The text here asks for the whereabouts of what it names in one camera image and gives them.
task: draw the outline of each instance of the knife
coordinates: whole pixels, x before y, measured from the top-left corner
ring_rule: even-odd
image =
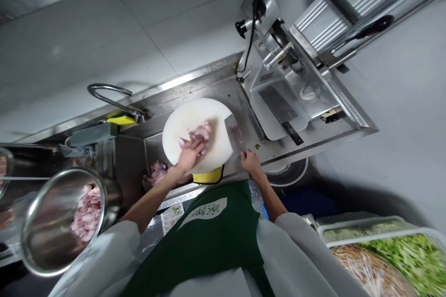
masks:
[[[240,155],[240,152],[246,152],[246,146],[243,143],[243,136],[238,127],[238,123],[234,114],[229,115],[224,120],[226,131],[228,132],[229,141],[231,143],[232,150],[236,155]]]
[[[265,101],[268,108],[283,126],[294,143],[297,146],[303,144],[302,138],[300,138],[296,130],[289,124],[289,121],[295,119],[297,114],[288,102],[280,96],[279,92],[273,86],[268,86],[262,89],[259,92],[259,95]]]

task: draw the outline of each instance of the chopped meat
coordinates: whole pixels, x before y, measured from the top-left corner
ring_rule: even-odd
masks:
[[[145,175],[143,176],[143,188],[146,191],[149,191],[154,185],[161,181],[162,178],[169,172],[169,168],[162,162],[157,161],[150,167],[151,175],[150,177]],[[181,179],[177,182],[177,187],[182,186],[188,183],[192,179],[192,174],[185,174]]]
[[[4,155],[0,156],[0,176],[6,176],[7,161]],[[3,186],[3,180],[0,180],[0,188]]]
[[[80,240],[89,242],[101,218],[101,191],[94,184],[85,185],[83,190],[70,229]]]
[[[161,181],[167,174],[168,168],[162,162],[156,161],[150,167],[150,176],[143,176],[143,187],[146,191],[149,191],[154,185]]]
[[[209,123],[209,121],[204,121],[203,124],[199,125],[194,131],[189,131],[189,129],[187,129],[187,131],[189,132],[189,138],[190,140],[199,140],[201,142],[203,142],[206,147],[203,148],[203,150],[200,152],[201,155],[206,154],[206,152],[208,151],[208,142],[210,139],[210,134],[212,132],[212,127]],[[188,141],[185,140],[184,138],[180,138],[178,143],[180,145],[181,149],[184,149],[184,146],[186,145]]]

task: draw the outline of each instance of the black handle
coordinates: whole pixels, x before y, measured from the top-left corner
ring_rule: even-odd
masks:
[[[363,39],[364,37],[382,32],[389,28],[393,21],[394,17],[392,15],[384,15],[375,22],[372,22],[368,26],[362,28],[361,31],[354,35],[351,39]]]
[[[285,128],[285,131],[289,134],[289,136],[297,146],[303,144],[302,138],[300,138],[296,130],[294,130],[294,128],[288,122],[285,122],[282,125]]]
[[[240,35],[240,37],[242,37],[243,39],[246,39],[245,32],[248,31],[248,29],[246,29],[245,23],[246,23],[245,20],[241,20],[241,21],[236,22],[237,32]]]

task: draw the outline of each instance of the hand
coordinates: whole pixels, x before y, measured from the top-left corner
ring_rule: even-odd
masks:
[[[200,154],[200,152],[205,147],[205,144],[199,140],[186,141],[175,165],[183,175],[189,172],[199,161],[203,160],[205,155]]]
[[[253,178],[262,176],[264,174],[257,154],[248,149],[246,150],[246,154],[242,151],[240,155],[242,157],[243,169],[248,172]]]

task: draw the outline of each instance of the power cord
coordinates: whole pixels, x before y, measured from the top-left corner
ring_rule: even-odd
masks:
[[[252,28],[251,28],[251,37],[249,39],[248,52],[246,53],[245,66],[243,67],[243,70],[237,70],[238,73],[243,73],[246,70],[246,65],[248,63],[248,57],[249,57],[249,54],[251,53],[252,41],[254,40],[254,30],[256,28],[256,19],[257,19],[257,0],[253,0],[253,3],[252,3]]]

